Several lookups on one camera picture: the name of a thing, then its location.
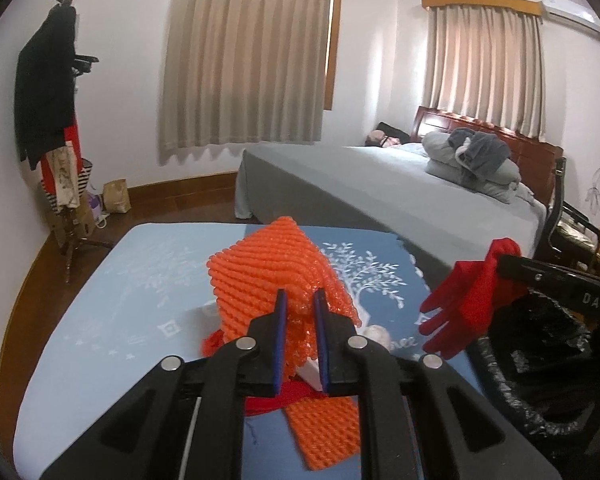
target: curtain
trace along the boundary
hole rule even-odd
[[[331,0],[173,0],[160,146],[320,140]]]
[[[429,10],[424,106],[544,137],[540,19],[501,7]]]

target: metal rivet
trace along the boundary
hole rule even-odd
[[[165,357],[162,361],[160,361],[160,366],[167,372],[173,372],[174,370],[180,368],[181,363],[182,362],[180,361],[180,358],[176,357],[175,355],[170,355],[169,357]]]
[[[361,335],[352,335],[347,341],[347,344],[351,348],[364,348],[366,346],[366,337],[362,337]]]
[[[253,337],[241,337],[235,342],[235,345],[240,350],[251,350],[252,348],[255,348],[256,340]]]
[[[422,358],[422,362],[427,368],[437,369],[442,366],[442,359],[435,354],[427,354]]]

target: air conditioner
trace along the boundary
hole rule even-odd
[[[544,17],[600,40],[600,19],[591,9],[569,0],[542,0]]]

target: red cloth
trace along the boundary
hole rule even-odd
[[[502,254],[521,256],[520,247],[510,238],[494,240],[483,262],[456,262],[451,274],[422,303],[421,312],[442,309],[419,327],[422,335],[442,327],[424,343],[425,352],[440,352],[450,359],[487,333],[497,308],[528,292],[526,286],[498,277],[496,268]]]
[[[216,330],[202,342],[201,352],[204,357],[211,357],[224,344],[224,333]],[[326,395],[316,392],[311,386],[301,380],[290,380],[282,383],[280,393],[272,399],[247,397],[244,403],[245,415],[261,415],[284,408],[298,400],[311,398],[322,399]]]
[[[76,166],[78,173],[82,171],[82,155],[80,154],[80,139],[78,138],[78,123],[75,120],[74,124],[64,129],[64,142],[71,141],[74,147]],[[46,160],[46,153],[40,159],[40,168],[42,169],[42,187],[47,193],[56,194],[56,181],[54,180],[54,174],[51,173],[51,167]]]

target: table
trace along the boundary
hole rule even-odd
[[[200,358],[200,343],[219,327],[206,261],[262,226],[143,224],[104,259],[49,338],[24,395],[14,461],[24,480],[43,471],[147,371],[167,355]],[[422,272],[395,235],[303,227],[330,255],[367,324],[384,326],[392,351],[417,358],[424,339],[418,307],[428,294]],[[388,264],[364,275],[373,262]],[[464,353],[450,363],[478,387]],[[245,420],[245,480],[350,480],[360,457],[326,470],[304,466],[282,410]]]

